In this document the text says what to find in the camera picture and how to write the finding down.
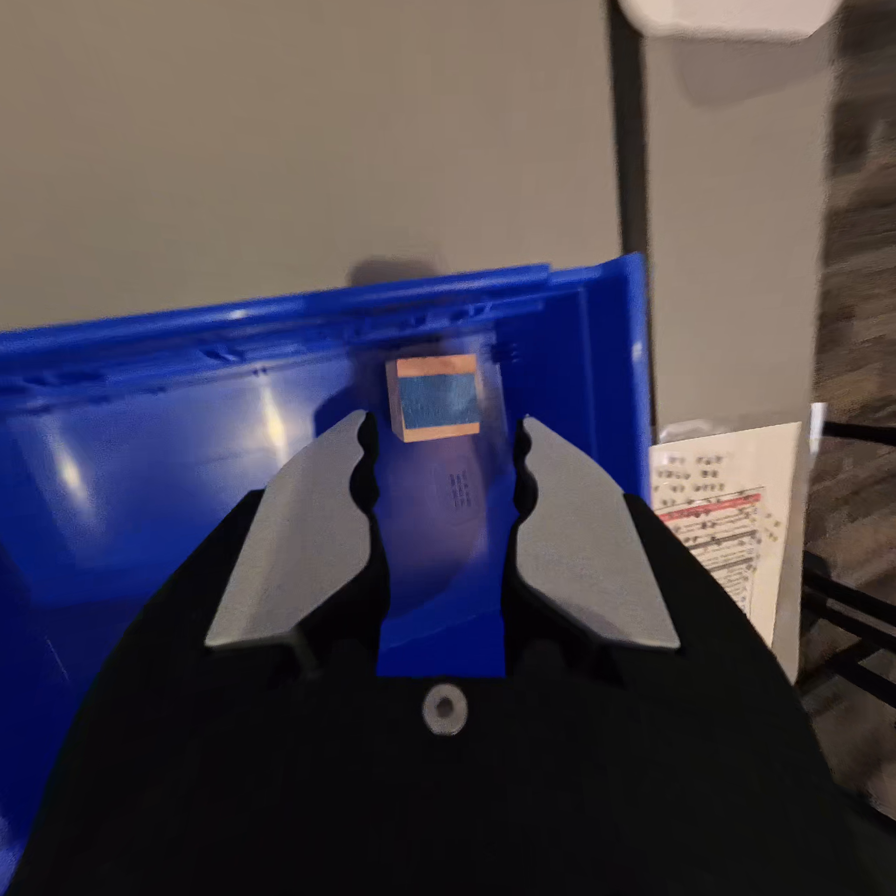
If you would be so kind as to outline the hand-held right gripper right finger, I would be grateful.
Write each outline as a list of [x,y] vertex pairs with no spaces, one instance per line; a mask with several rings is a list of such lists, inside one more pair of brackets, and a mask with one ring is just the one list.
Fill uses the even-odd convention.
[[615,480],[533,416],[517,424],[512,461],[506,674],[541,647],[587,676],[602,674],[612,648],[679,651],[680,636]]

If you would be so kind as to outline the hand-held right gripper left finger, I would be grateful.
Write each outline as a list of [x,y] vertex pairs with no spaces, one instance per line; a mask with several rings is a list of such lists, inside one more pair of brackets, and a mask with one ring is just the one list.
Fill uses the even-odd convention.
[[284,647],[314,674],[353,643],[375,663],[390,605],[377,459],[375,416],[356,410],[280,469],[246,533],[207,648]]

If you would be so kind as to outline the blue plastic bin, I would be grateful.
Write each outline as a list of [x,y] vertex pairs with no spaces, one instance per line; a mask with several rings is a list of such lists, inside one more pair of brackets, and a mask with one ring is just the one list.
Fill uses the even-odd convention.
[[[2,891],[76,708],[230,510],[361,409],[379,438],[384,675],[504,672],[517,422],[648,497],[644,266],[399,279],[2,333]],[[474,354],[480,432],[393,433],[385,364]]]

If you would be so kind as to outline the blue-marked wooden block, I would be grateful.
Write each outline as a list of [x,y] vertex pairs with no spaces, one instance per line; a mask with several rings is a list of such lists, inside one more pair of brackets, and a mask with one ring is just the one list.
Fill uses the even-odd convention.
[[476,355],[398,357],[385,373],[391,427],[401,442],[480,432]]

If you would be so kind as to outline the printed paper sheet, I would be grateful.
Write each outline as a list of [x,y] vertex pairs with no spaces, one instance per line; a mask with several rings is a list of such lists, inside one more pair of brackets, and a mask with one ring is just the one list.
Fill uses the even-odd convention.
[[790,684],[798,671],[796,537],[811,411],[686,420],[649,450],[649,503],[748,617]]

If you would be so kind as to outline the black table panel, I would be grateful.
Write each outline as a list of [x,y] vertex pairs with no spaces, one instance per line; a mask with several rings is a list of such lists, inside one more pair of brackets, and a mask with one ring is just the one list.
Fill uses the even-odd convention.
[[608,2],[608,21],[620,240],[623,253],[638,253],[644,266],[648,398],[651,435],[655,436],[657,409],[651,343],[651,233],[644,40],[626,18],[620,2]]

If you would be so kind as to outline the white tray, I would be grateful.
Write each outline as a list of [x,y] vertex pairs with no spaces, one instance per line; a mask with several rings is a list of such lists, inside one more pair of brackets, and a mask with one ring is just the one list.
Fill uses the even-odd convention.
[[801,41],[825,27],[841,1],[620,1],[643,36],[658,39]]

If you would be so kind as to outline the black metal chair frame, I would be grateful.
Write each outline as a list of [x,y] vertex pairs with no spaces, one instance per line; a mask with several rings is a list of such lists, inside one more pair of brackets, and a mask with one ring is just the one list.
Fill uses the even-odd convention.
[[863,695],[894,710],[894,413],[826,421],[812,467],[798,692],[813,711]]

